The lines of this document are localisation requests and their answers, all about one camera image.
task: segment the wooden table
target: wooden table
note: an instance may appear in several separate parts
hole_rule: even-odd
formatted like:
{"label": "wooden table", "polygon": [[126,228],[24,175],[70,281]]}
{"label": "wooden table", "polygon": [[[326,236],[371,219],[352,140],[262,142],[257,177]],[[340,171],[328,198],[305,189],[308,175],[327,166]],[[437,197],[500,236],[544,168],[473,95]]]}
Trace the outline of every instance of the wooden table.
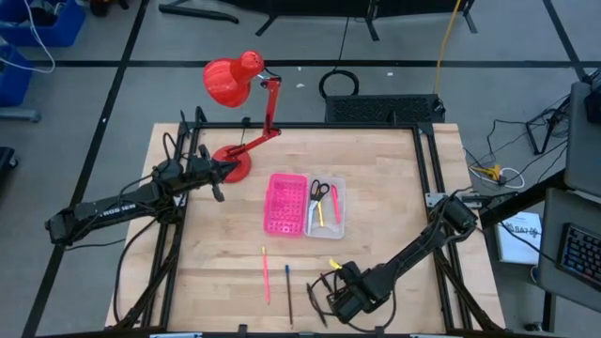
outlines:
{"label": "wooden table", "polygon": [[[162,134],[177,134],[177,124],[157,124],[152,132],[143,175],[164,160]],[[457,125],[435,125],[437,146],[448,192],[470,185]],[[246,140],[261,130],[247,130]],[[241,130],[203,130],[200,143],[209,151],[239,142]],[[424,156],[430,186],[434,178],[427,142]],[[306,283],[331,270],[328,259],[357,262],[361,269],[388,261],[425,227],[425,211],[411,131],[403,130],[283,130],[252,151],[253,169],[236,184],[222,186],[225,202],[213,200],[209,188],[192,191],[180,250],[169,330],[292,331],[288,322],[284,266],[291,269],[293,331],[353,332],[330,317],[324,328],[311,307]],[[274,238],[263,232],[263,203],[273,173],[319,174],[343,177],[347,184],[346,234],[340,240]],[[148,219],[131,222],[128,239]],[[121,273],[119,313],[138,299],[148,282],[158,225],[134,242]],[[264,300],[261,246],[269,254],[271,304]],[[465,285],[500,326],[504,320],[485,239],[475,232],[457,245]],[[453,287],[449,285],[455,326],[460,327]],[[317,296],[327,309],[325,289]],[[152,323],[159,322],[162,290],[155,301]],[[395,332],[445,332],[434,260],[430,256],[402,276],[396,285],[398,309]],[[390,316],[388,301],[353,323],[372,329]],[[109,309],[107,325],[113,323]]]}

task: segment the black scissor handle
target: black scissor handle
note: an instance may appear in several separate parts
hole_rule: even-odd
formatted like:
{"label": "black scissor handle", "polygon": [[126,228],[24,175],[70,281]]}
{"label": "black scissor handle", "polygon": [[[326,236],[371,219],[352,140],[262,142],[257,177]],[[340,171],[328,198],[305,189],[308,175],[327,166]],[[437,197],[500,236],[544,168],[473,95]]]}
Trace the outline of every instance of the black scissor handle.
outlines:
{"label": "black scissor handle", "polygon": [[311,183],[311,199],[320,201],[326,193],[330,192],[330,184],[321,184],[318,179],[314,179]]}

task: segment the black pen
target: black pen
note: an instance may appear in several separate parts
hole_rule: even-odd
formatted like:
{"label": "black pen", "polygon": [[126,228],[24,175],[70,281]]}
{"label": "black pen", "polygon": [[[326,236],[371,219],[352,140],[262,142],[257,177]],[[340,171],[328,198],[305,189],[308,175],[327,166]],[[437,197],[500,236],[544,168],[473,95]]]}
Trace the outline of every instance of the black pen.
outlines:
{"label": "black pen", "polygon": [[292,320],[292,295],[290,295],[290,268],[288,264],[285,265],[285,284],[288,289],[288,315],[290,315],[290,329],[292,329],[294,321]]}

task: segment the lamp shade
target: lamp shade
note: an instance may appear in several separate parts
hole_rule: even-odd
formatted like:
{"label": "lamp shade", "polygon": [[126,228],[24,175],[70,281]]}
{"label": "lamp shade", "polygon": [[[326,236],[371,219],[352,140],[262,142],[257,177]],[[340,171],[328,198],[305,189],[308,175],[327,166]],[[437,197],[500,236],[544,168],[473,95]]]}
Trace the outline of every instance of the lamp shade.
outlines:
{"label": "lamp shade", "polygon": [[203,82],[208,94],[226,107],[239,107],[251,92],[251,80],[263,71],[263,57],[244,52],[237,59],[221,58],[205,67]]}

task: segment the white paper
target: white paper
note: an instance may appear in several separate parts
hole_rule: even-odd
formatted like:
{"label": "white paper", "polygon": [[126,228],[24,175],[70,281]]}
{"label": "white paper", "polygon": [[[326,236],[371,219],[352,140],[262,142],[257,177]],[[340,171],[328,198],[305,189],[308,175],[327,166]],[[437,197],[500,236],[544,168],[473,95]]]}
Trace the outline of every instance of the white paper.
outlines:
{"label": "white paper", "polygon": [[[543,229],[538,214],[519,212],[516,216],[503,221],[507,227],[518,237],[525,239],[535,248],[541,247],[541,234]],[[514,238],[500,224],[495,226],[497,244],[499,247],[499,260],[504,263],[538,264],[538,252]]]}

